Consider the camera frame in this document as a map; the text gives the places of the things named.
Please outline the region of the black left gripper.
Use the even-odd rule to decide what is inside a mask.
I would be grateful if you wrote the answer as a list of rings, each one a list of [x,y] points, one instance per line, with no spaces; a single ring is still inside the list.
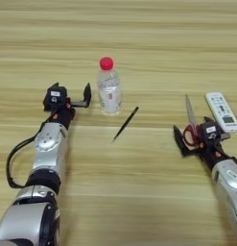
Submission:
[[[59,83],[55,83],[48,88],[48,90],[57,89]],[[88,108],[91,101],[91,86],[88,83],[83,92],[83,101],[71,102],[70,100],[64,106],[57,107],[51,112],[49,123],[59,123],[64,126],[66,130],[69,129],[71,121],[75,117],[76,108]]]

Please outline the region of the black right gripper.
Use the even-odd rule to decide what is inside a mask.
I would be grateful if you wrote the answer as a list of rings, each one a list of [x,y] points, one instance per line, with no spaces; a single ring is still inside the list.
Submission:
[[[216,122],[210,117],[205,116],[203,119],[205,122],[216,124]],[[174,138],[184,157],[191,155],[198,156],[200,160],[206,164],[209,170],[212,170],[217,163],[223,160],[235,160],[234,157],[225,153],[221,144],[222,138],[220,136],[215,138],[201,137],[198,139],[195,147],[193,149],[189,149],[183,141],[181,131],[177,126],[175,126]]]

